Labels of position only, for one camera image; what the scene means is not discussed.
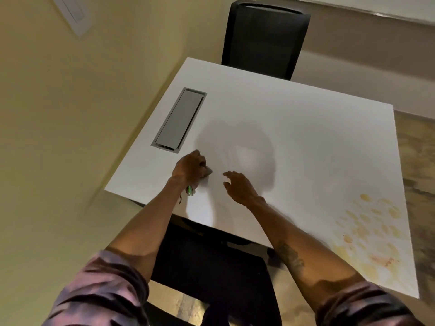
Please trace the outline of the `person's left hand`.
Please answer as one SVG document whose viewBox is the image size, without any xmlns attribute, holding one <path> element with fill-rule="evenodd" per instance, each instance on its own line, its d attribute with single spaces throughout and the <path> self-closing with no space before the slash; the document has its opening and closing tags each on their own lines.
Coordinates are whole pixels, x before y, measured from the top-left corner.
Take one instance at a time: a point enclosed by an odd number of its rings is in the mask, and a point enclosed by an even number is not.
<svg viewBox="0 0 435 326">
<path fill-rule="evenodd" d="M 188 186 L 196 186 L 202 180 L 194 170 L 192 152 L 183 156 L 175 165 L 170 177 L 182 190 Z"/>
</svg>

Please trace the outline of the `person's right hand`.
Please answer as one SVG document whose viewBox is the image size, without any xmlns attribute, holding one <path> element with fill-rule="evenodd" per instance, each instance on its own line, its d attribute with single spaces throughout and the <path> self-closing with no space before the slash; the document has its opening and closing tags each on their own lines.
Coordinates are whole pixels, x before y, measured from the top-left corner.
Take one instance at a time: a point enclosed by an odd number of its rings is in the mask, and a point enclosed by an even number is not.
<svg viewBox="0 0 435 326">
<path fill-rule="evenodd" d="M 235 186 L 234 192 L 227 194 L 236 202 L 250 209 L 255 205 L 264 204 L 265 199 L 254 189 L 249 179 L 242 173 L 228 171 L 223 176 Z"/>
</svg>

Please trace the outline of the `person's left forearm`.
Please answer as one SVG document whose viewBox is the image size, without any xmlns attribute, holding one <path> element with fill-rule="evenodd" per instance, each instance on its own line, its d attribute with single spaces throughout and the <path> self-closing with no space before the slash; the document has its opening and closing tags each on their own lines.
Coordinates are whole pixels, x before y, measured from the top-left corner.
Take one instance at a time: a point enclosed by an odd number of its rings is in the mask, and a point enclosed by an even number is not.
<svg viewBox="0 0 435 326">
<path fill-rule="evenodd" d="M 171 177 L 164 188 L 125 225 L 105 248 L 125 259 L 147 283 L 151 279 L 172 211 L 187 186 L 181 177 Z"/>
</svg>

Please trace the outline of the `person's right forearm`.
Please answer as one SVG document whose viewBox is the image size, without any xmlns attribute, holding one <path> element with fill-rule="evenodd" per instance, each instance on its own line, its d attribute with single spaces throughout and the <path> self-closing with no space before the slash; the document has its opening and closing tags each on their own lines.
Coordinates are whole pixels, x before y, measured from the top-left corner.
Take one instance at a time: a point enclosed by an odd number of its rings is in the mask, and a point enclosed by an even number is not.
<svg viewBox="0 0 435 326">
<path fill-rule="evenodd" d="M 257 219 L 314 312 L 330 296 L 365 281 L 355 268 L 289 222 L 271 208 L 263 197 L 254 197 L 245 206 Z"/>
</svg>

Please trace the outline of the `green thread wristband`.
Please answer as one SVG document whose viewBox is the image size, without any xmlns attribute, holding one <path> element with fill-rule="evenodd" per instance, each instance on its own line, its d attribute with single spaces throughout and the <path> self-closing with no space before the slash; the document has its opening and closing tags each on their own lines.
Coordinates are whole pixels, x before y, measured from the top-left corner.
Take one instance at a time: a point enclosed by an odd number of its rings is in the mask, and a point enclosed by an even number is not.
<svg viewBox="0 0 435 326">
<path fill-rule="evenodd" d="M 181 204 L 183 197 L 192 197 L 195 194 L 195 189 L 193 186 L 188 186 L 184 193 L 179 196 L 178 204 Z"/>
</svg>

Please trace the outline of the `black seat chair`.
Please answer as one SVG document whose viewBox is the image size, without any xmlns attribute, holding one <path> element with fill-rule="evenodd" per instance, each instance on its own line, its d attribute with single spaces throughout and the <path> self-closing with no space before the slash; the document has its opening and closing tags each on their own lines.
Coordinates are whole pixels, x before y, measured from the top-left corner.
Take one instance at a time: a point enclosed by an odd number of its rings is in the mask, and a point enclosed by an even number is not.
<svg viewBox="0 0 435 326">
<path fill-rule="evenodd" d="M 282 326 L 264 259 L 228 243 L 248 241 L 172 214 L 151 280 L 208 304 L 201 326 Z"/>
</svg>

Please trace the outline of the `black mesh office chair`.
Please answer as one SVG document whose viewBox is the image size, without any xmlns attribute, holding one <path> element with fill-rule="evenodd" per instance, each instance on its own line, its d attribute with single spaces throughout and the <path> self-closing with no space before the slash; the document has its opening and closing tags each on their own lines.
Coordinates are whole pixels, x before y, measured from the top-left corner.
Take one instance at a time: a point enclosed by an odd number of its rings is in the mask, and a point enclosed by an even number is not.
<svg viewBox="0 0 435 326">
<path fill-rule="evenodd" d="M 311 15 L 251 0 L 231 4 L 221 65 L 291 80 Z"/>
</svg>

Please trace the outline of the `person's left purple sleeve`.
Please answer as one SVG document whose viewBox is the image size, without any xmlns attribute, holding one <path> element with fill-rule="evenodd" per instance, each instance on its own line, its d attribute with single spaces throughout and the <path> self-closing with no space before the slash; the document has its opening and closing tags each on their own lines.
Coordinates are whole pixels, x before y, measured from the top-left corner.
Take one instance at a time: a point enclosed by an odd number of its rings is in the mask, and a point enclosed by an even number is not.
<svg viewBox="0 0 435 326">
<path fill-rule="evenodd" d="M 124 258 L 101 250 L 57 296 L 41 326 L 150 326 L 149 286 Z"/>
</svg>

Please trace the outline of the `person's purple sleeve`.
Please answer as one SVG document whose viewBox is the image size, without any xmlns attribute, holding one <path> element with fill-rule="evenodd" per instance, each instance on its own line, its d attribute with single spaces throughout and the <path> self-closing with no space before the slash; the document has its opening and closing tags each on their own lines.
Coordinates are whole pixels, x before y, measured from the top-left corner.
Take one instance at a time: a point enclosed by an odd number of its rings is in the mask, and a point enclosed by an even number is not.
<svg viewBox="0 0 435 326">
<path fill-rule="evenodd" d="M 402 301 L 368 281 L 329 296 L 315 321 L 317 326 L 425 326 Z"/>
<path fill-rule="evenodd" d="M 124 258 L 101 250 L 57 296 L 41 326 L 150 326 L 149 286 Z"/>
</svg>

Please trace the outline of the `person's right purple sleeve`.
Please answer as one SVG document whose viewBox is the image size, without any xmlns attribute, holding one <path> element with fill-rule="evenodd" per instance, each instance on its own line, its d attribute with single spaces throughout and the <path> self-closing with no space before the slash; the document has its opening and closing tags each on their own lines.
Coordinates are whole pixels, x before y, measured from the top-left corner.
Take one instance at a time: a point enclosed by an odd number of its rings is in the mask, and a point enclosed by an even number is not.
<svg viewBox="0 0 435 326">
<path fill-rule="evenodd" d="M 329 296 L 315 321 L 317 326 L 425 326 L 402 301 L 368 281 Z"/>
</svg>

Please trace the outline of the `white wall plate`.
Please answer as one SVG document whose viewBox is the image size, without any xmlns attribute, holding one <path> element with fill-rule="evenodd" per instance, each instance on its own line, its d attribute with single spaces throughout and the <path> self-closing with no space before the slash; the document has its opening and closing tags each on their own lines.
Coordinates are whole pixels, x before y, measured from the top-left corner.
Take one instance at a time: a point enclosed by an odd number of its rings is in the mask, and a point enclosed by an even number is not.
<svg viewBox="0 0 435 326">
<path fill-rule="evenodd" d="M 85 0 L 52 0 L 74 34 L 81 38 L 94 25 L 95 18 Z"/>
</svg>

